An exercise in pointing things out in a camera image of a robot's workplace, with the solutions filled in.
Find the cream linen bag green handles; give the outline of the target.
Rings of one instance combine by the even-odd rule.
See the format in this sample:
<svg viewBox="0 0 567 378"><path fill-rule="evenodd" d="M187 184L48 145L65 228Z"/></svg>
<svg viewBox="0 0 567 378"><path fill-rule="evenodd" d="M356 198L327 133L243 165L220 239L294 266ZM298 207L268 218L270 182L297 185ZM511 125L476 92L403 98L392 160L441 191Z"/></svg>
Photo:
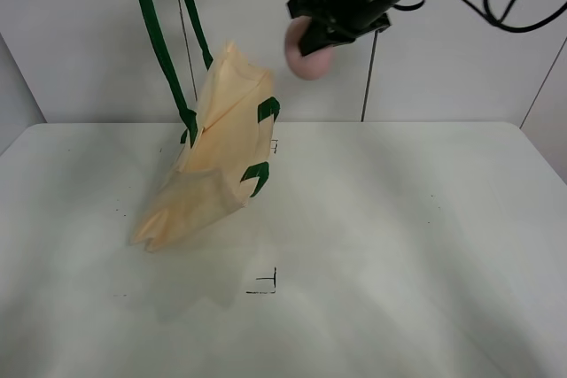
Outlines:
<svg viewBox="0 0 567 378"><path fill-rule="evenodd" d="M137 225L131 242L158 251L245 207L269 178L280 112L272 72L249 63L234 42L212 56L194 0L185 2L206 81L197 108L187 105L152 0L138 0L151 46L185 126L182 150Z"/></svg>

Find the pink peach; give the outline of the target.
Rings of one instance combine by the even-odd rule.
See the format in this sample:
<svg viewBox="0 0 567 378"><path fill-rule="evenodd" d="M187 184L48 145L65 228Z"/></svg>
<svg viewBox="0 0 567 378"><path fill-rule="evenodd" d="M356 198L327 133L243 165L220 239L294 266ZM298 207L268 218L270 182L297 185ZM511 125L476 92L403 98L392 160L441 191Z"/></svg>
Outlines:
<svg viewBox="0 0 567 378"><path fill-rule="evenodd" d="M299 41L311 22L309 17L293 19L284 38L284 55L291 72L302 80L314 81L322 78L329 70L333 58L331 47L302 56Z"/></svg>

